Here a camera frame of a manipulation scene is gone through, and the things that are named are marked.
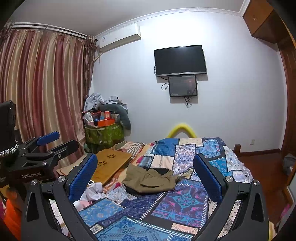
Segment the wooden lap desk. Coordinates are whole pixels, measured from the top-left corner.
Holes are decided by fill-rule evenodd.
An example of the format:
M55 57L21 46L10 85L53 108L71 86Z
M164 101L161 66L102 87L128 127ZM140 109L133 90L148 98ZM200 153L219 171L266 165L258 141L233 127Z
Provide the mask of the wooden lap desk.
M119 169L132 160L132 154L111 149L103 149L96 157L97 167L91 180L101 182L102 185L110 181Z

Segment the wooden wall cabinet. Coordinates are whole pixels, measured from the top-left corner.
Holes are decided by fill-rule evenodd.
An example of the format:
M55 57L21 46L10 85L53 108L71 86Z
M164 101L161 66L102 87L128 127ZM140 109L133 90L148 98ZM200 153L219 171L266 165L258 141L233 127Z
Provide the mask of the wooden wall cabinet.
M252 37L273 44L280 41L282 21L268 1L250 1L243 18Z

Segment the orange box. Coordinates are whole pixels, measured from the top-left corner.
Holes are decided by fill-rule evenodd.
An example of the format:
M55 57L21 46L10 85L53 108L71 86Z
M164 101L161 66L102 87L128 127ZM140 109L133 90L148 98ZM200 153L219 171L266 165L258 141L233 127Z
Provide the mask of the orange box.
M110 111L104 111L100 113L97 126L100 128L100 127L110 126L114 123L115 123L115 119L111 117Z

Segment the white air conditioner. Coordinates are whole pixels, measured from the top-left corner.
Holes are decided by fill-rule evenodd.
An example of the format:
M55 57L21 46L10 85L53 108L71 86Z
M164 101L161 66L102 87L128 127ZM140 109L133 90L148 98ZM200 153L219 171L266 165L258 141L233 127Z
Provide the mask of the white air conditioner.
M108 30L97 36L97 52L105 53L123 45L141 39L138 24L131 24L122 28Z

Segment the white crumpled cloth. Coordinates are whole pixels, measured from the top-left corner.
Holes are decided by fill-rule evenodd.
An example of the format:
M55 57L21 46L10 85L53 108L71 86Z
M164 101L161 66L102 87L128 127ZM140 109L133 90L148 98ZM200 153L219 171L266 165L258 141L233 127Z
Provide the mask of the white crumpled cloth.
M103 193L103 185L101 182L95 182L88 186L83 192L80 200L82 201L97 201L99 199L103 199L105 197L105 193Z

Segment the small wall monitor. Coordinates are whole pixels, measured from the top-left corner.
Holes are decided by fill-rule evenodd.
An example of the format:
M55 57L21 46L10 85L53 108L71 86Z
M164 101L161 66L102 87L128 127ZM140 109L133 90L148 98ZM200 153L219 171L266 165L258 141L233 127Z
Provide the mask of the small wall monitor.
M191 97L198 95L195 75L169 77L170 97Z

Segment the green storage bag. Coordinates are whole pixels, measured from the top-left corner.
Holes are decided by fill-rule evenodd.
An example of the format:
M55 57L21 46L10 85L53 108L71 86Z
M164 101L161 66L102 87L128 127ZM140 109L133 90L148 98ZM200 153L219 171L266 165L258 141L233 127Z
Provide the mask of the green storage bag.
M87 153L97 154L103 149L113 147L125 139L123 127L119 123L102 128L85 126L84 130L86 140L84 150Z

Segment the blue patchwork bedspread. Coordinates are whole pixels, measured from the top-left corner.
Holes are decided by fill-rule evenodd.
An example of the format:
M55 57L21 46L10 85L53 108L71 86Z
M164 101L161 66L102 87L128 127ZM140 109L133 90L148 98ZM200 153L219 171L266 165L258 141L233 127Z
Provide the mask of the blue patchwork bedspread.
M193 168L202 154L224 176L250 183L252 175L220 138L165 138L153 142L136 165L177 175L175 188L138 194L121 184L79 211L98 240L190 240L216 208Z

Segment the striped pink curtain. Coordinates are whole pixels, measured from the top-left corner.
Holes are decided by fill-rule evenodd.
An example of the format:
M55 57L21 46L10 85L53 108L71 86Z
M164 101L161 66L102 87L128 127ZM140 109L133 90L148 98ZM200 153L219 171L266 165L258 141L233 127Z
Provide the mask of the striped pink curtain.
M82 121L96 52L86 39L38 29L1 30L1 102L16 104L16 128L23 141L57 131L49 150L76 140L78 150L57 164L69 166L84 155Z

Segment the large wall television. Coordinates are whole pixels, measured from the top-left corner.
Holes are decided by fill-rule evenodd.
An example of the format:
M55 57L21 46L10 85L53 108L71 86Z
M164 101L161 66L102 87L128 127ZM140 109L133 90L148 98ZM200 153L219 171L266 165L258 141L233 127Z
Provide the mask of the large wall television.
M158 77L207 73L201 45L156 49L154 62Z

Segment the yellow curved headrest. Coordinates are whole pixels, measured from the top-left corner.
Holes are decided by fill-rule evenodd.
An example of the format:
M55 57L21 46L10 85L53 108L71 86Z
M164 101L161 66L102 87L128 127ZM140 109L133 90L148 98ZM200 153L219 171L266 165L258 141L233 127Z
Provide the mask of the yellow curved headrest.
M176 125L167 135L167 138L174 138L179 133L185 133L189 138L197 138L198 136L193 129L186 123Z

